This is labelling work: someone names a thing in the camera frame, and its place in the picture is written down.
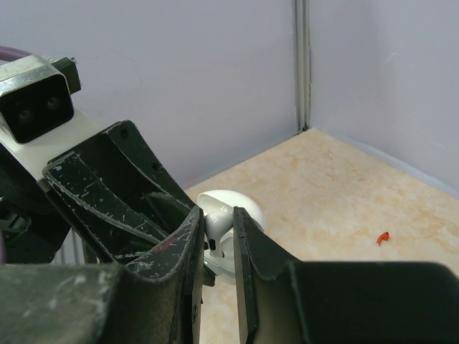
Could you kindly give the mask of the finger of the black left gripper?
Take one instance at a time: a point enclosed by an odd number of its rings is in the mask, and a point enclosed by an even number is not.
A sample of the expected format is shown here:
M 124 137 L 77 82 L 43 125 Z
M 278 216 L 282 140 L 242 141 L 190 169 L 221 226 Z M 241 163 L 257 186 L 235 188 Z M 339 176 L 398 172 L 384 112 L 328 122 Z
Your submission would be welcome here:
M 148 146 L 130 120 L 117 122 L 103 131 L 121 153 L 134 176 L 140 180 L 140 193 L 149 206 L 160 214 L 187 215 L 195 203 L 186 195 Z

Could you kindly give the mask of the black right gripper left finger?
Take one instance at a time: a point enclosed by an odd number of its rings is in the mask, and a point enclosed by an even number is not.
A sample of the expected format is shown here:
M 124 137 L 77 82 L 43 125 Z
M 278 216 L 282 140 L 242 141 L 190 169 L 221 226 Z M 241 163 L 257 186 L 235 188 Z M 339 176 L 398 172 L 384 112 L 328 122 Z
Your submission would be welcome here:
M 3 343 L 198 343 L 204 216 L 121 264 L 1 268 Z

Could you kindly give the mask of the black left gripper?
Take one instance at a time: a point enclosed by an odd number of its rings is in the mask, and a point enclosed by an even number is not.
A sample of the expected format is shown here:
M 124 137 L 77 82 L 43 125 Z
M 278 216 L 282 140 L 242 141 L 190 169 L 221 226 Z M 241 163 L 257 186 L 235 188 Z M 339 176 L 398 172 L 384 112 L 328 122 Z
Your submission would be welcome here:
M 43 176 L 50 187 L 49 199 L 35 178 L 1 147 L 1 251 L 7 264 L 49 264 L 70 225 L 102 262 L 119 264 L 167 236 L 110 190 L 76 152 L 49 163 Z

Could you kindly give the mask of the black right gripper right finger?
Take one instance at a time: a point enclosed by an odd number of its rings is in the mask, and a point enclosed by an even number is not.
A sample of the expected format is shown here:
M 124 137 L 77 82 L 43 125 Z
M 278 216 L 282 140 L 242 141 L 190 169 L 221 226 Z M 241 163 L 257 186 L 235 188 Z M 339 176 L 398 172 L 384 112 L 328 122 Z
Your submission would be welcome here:
M 304 262 L 234 210 L 241 343 L 456 343 L 458 278 L 434 262 Z

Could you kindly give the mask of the white earbud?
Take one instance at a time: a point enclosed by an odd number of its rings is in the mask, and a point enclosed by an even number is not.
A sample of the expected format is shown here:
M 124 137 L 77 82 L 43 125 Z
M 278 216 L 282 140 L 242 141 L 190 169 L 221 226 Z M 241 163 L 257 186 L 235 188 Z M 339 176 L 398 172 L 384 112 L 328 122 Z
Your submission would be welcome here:
M 233 227 L 232 213 L 214 212 L 207 214 L 204 218 L 204 223 L 210 254 L 213 257 L 223 258 L 221 240 Z

